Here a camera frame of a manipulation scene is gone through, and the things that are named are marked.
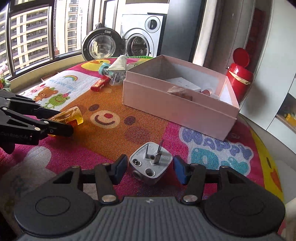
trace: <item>red container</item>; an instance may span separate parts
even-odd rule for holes
[[[254,80],[254,74],[245,69],[248,66],[250,58],[249,54],[243,48],[237,48],[233,52],[233,60],[230,66],[228,66],[227,77],[233,88],[237,102],[240,103],[251,87],[251,83]]]

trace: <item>pink box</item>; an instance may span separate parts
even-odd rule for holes
[[[176,86],[168,79],[183,77],[220,100],[187,89],[192,101],[167,93]],[[158,56],[126,72],[123,104],[224,140],[239,113],[227,76],[180,59]]]

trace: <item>red lid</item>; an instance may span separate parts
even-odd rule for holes
[[[250,57],[248,52],[243,48],[237,48],[233,51],[233,61],[242,66],[247,67],[250,62]]]

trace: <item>black knob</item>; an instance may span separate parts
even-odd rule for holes
[[[157,22],[156,20],[152,19],[148,22],[148,27],[149,29],[153,30],[153,29],[156,29],[157,27]]]

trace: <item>cartoon frog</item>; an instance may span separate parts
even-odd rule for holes
[[[70,92],[66,94],[58,94],[56,96],[53,96],[52,98],[49,99],[47,103],[45,103],[44,107],[47,109],[54,109],[56,106],[64,104],[66,100],[70,99],[70,97],[68,96],[69,94]]]

